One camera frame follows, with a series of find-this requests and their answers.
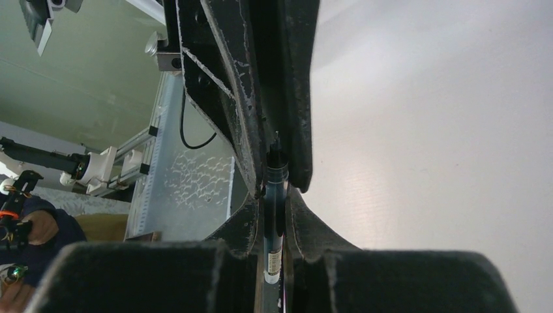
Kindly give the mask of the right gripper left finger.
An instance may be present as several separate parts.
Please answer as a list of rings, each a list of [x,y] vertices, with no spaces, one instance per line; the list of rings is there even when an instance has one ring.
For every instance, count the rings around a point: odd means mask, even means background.
[[[258,207],[245,200],[202,241],[74,243],[28,312],[254,312]]]

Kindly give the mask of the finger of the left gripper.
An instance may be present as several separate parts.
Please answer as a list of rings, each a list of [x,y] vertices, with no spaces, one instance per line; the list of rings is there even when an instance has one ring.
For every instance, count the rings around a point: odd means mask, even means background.
[[[310,186],[310,68],[318,1],[204,1],[232,101],[233,149],[250,193],[268,181],[268,146],[279,139],[290,183]]]
[[[263,188],[260,83],[248,1],[177,1],[185,91],[231,145],[249,193]]]

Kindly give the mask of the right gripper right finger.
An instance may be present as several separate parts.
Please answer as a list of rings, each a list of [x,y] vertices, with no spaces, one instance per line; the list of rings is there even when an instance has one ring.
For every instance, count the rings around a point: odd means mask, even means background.
[[[288,312],[516,312],[495,265],[463,250],[367,250],[332,230],[290,189]]]

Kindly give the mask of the black gel pen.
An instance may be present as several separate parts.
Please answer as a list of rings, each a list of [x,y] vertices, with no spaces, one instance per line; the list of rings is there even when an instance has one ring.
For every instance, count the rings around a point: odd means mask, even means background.
[[[286,197],[288,194],[288,158],[283,151],[279,132],[267,153],[267,183],[263,196],[264,206],[264,272],[266,283],[277,287],[274,308],[284,312],[283,248],[286,229]]]

